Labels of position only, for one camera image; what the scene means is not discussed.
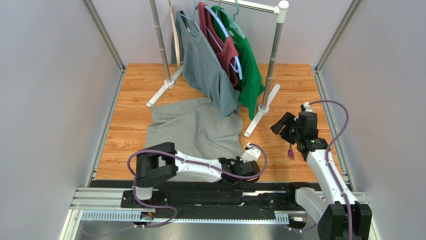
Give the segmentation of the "light grey cloth napkin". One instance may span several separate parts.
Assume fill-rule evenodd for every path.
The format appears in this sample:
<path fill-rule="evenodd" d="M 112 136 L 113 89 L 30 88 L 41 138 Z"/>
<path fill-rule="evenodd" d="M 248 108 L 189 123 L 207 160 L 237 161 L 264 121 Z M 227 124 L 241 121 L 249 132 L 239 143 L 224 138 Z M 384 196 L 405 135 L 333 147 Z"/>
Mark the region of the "light grey cloth napkin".
<path fill-rule="evenodd" d="M 243 153 L 239 113 L 222 116 L 206 97 L 155 106 L 150 112 L 145 148 L 171 142 L 184 154 L 209 160 L 232 159 Z"/>

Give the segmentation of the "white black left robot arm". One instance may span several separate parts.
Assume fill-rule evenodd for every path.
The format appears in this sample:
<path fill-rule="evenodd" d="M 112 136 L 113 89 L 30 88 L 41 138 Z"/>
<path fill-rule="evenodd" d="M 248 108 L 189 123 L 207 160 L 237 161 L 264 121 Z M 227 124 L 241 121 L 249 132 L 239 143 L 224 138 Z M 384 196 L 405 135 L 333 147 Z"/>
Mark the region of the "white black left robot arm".
<path fill-rule="evenodd" d="M 152 198 L 155 187 L 167 182 L 232 183 L 255 181 L 266 170 L 258 159 L 265 157 L 258 145 L 248 143 L 242 156 L 205 159 L 176 150 L 173 142 L 164 142 L 133 153 L 127 167 L 133 175 L 133 190 L 138 200 Z"/>

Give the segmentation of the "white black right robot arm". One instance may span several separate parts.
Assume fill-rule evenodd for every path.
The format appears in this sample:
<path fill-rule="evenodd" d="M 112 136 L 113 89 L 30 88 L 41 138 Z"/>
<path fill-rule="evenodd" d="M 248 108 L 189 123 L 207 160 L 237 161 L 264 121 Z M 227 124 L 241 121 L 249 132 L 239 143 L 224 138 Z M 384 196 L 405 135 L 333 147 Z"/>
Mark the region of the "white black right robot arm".
<path fill-rule="evenodd" d="M 313 188 L 295 190 L 294 200 L 313 218 L 321 240 L 367 240 L 373 213 L 350 191 L 333 161 L 330 145 L 319 137 L 318 117 L 301 111 L 297 116 L 286 112 L 270 129 L 291 145 L 295 145 L 313 170 L 323 196 Z"/>

